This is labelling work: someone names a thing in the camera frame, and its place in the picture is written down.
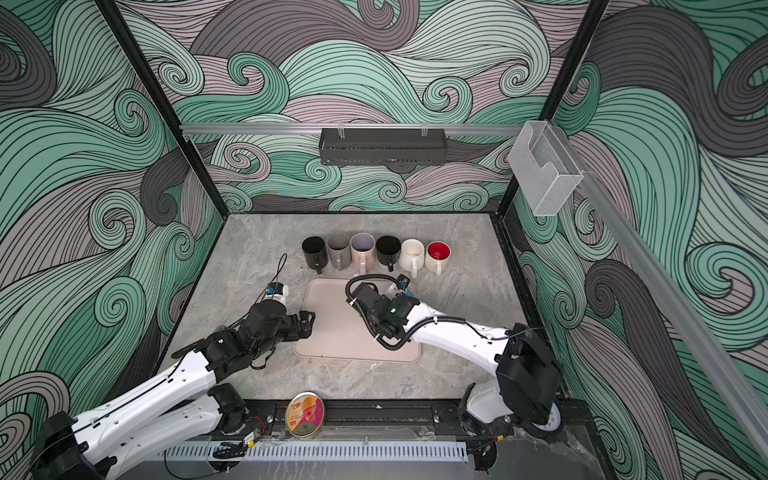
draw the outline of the wave pattern wallpaper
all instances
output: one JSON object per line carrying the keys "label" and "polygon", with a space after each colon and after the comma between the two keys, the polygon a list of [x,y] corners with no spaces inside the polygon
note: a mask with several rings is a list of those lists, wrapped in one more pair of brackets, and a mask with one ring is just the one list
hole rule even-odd
{"label": "wave pattern wallpaper", "polygon": [[[768,12],[653,0],[598,27],[555,118],[768,400]],[[768,478],[589,199],[512,228],[568,387],[619,478]]]}
{"label": "wave pattern wallpaper", "polygon": [[[620,0],[621,10],[643,0]],[[182,122],[520,124],[588,0],[119,0]],[[440,167],[327,167],[317,136],[200,136],[227,206],[495,210],[514,138],[449,140]]]}
{"label": "wave pattern wallpaper", "polygon": [[0,2],[0,476],[143,381],[222,223],[92,0]]}

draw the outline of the tin lid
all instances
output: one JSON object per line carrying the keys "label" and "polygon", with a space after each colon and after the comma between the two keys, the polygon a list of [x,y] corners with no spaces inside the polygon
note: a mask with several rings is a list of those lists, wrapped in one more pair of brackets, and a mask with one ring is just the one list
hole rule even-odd
{"label": "tin lid", "polygon": [[325,418],[325,406],[319,396],[304,392],[295,396],[286,409],[286,427],[297,437],[317,432]]}

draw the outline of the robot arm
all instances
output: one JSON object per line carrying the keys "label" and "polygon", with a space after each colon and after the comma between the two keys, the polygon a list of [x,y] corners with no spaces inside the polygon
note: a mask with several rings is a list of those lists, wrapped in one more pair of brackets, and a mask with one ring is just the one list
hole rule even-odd
{"label": "robot arm", "polygon": [[[216,384],[251,366],[278,343],[309,337],[313,322],[314,313],[286,315],[285,306],[276,300],[255,303],[244,318],[175,352],[172,356],[179,362],[131,391],[75,419],[66,412],[53,415],[41,426],[35,443],[34,478],[113,478],[112,465],[124,471],[136,458],[217,426],[225,432],[238,429],[245,404],[232,386]],[[185,399],[197,399],[199,412],[190,415],[187,406],[168,412]],[[150,438],[152,432],[163,435],[151,442],[137,440]]]}
{"label": "robot arm", "polygon": [[[393,282],[394,295],[381,295],[367,279]],[[559,411],[554,394],[562,378],[561,367],[551,350],[530,327],[488,327],[463,318],[445,315],[413,296],[405,294],[409,278],[363,275],[346,285],[349,305],[357,310],[368,331],[384,348],[396,350],[409,340],[448,350],[480,365],[496,378],[471,386],[460,409],[469,423],[482,430],[493,420],[512,415],[529,421],[540,430],[558,428]],[[386,340],[397,339],[396,343]]]}

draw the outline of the gray marble surface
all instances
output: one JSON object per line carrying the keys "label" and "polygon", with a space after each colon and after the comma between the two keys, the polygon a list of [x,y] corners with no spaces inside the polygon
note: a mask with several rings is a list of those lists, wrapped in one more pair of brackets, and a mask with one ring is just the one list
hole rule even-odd
{"label": "gray marble surface", "polygon": [[[290,287],[288,313],[301,310],[307,284],[317,273],[307,267],[301,242],[312,235],[369,232],[425,245],[445,241],[451,263],[441,276],[426,268],[414,280],[419,299],[450,315],[489,326],[525,323],[498,240],[486,214],[308,214],[232,215],[197,284],[171,341],[170,353],[240,318],[275,274],[280,255],[288,261],[280,282]],[[369,273],[387,273],[377,265]],[[404,273],[396,266],[394,275]],[[350,266],[330,264],[323,277],[352,278]],[[289,343],[278,345],[267,368],[245,369],[227,379],[244,398],[289,399],[311,390],[324,398],[458,398],[471,382],[490,375],[479,366],[430,345],[414,363],[298,357]]]}

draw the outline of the gray mug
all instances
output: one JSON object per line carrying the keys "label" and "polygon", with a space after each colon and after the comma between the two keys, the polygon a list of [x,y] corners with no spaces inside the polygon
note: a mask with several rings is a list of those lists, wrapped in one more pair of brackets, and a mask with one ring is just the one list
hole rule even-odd
{"label": "gray mug", "polygon": [[328,256],[337,270],[344,270],[352,263],[352,251],[349,249],[349,237],[344,233],[331,235],[327,242]]}

